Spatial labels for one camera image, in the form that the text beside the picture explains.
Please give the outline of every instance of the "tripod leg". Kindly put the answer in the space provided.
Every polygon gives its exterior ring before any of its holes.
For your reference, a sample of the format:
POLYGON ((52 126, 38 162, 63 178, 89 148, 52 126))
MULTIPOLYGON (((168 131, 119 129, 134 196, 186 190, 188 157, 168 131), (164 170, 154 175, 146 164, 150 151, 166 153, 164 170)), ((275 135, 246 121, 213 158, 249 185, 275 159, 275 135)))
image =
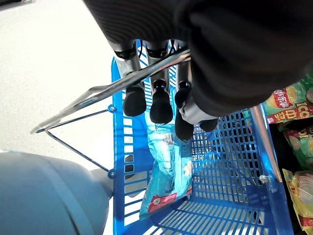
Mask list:
MULTIPOLYGON (((115 59, 121 77, 140 70, 139 57, 137 54, 135 41, 127 44, 110 43, 115 52, 115 59)), ((147 108, 144 83, 139 82, 126 89, 126 97, 123 103, 123 111, 125 115, 135 117, 142 114, 147 108)))
MULTIPOLYGON (((185 47, 185 43, 177 41, 177 48, 185 47)), ((175 133, 181 140, 188 140, 192 137, 194 132, 194 125, 186 122, 182 119, 179 109, 182 107, 184 101, 187 99, 191 91, 191 69, 190 61, 186 61, 177 65, 176 74, 176 94, 175 103, 177 106, 176 117, 175 117, 175 133)))
MULTIPOLYGON (((167 54, 168 41, 145 42, 148 64, 152 65, 167 54)), ((150 119, 154 123, 169 123, 173 119, 173 110, 169 96, 168 69, 150 77, 152 106, 150 119)))

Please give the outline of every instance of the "shopping basket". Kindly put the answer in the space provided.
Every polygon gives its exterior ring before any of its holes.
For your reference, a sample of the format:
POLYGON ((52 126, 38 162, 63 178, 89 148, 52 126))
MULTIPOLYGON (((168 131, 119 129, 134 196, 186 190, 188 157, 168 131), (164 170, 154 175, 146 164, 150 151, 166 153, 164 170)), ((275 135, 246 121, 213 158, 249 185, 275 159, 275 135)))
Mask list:
MULTIPOLYGON (((146 65, 144 53, 141 63, 146 65)), ((170 85, 175 87, 175 67, 169 68, 169 74, 170 85)), ((113 60, 112 81, 118 79, 113 60)), ((149 80, 144 83, 149 108, 149 80)), ((293 234, 283 184, 271 180, 271 165, 248 110, 220 118, 211 133, 195 128, 192 195, 140 220, 154 159, 144 114, 125 116, 124 97, 125 91, 113 95, 114 234, 293 234)))

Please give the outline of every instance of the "packaged food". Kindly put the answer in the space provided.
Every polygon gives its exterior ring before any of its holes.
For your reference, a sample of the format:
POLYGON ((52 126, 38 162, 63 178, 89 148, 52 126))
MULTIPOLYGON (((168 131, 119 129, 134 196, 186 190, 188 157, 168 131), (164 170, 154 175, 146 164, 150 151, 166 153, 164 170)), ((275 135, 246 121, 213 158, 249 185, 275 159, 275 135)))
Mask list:
POLYGON ((292 121, 287 121, 287 122, 281 122, 277 124, 277 127, 280 132, 284 132, 288 130, 302 130, 312 125, 313 125, 313 117, 310 117, 306 119, 298 119, 298 120, 292 120, 292 121))
POLYGON ((140 218, 191 194, 191 141, 175 135, 175 118, 168 124, 154 124, 145 112, 148 146, 155 159, 152 176, 140 208, 140 218))
POLYGON ((303 169, 313 170, 313 126, 287 130, 284 135, 303 169))
POLYGON ((313 117, 312 73, 313 69, 299 82, 275 90, 264 102, 270 124, 313 117))
POLYGON ((313 172, 283 173, 301 229, 313 235, 313 172))

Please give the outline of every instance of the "person's leg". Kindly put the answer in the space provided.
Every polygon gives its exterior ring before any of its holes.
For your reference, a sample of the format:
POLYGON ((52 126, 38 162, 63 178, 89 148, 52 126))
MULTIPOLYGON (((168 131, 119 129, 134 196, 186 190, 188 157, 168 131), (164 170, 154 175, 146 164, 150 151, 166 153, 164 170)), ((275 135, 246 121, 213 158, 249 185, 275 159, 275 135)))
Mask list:
POLYGON ((21 152, 0 153, 0 234, 103 233, 109 197, 82 166, 21 152))
POLYGON ((110 199, 113 196, 113 180, 108 177, 108 173, 103 169, 92 170, 91 173, 110 199))

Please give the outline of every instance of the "black fabric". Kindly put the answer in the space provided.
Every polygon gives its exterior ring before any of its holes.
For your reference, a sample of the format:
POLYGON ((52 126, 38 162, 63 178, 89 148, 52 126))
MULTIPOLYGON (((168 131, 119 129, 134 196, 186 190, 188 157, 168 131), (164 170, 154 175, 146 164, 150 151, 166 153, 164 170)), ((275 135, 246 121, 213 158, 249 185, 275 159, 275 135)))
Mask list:
POLYGON ((109 41, 180 39, 198 106, 248 108, 299 80, 313 59, 312 0, 84 0, 109 41))
POLYGON ((15 3, 15 2, 20 2, 22 0, 0 0, 0 6, 15 3))
POLYGON ((174 26, 176 0, 84 0, 110 42, 187 39, 174 26))

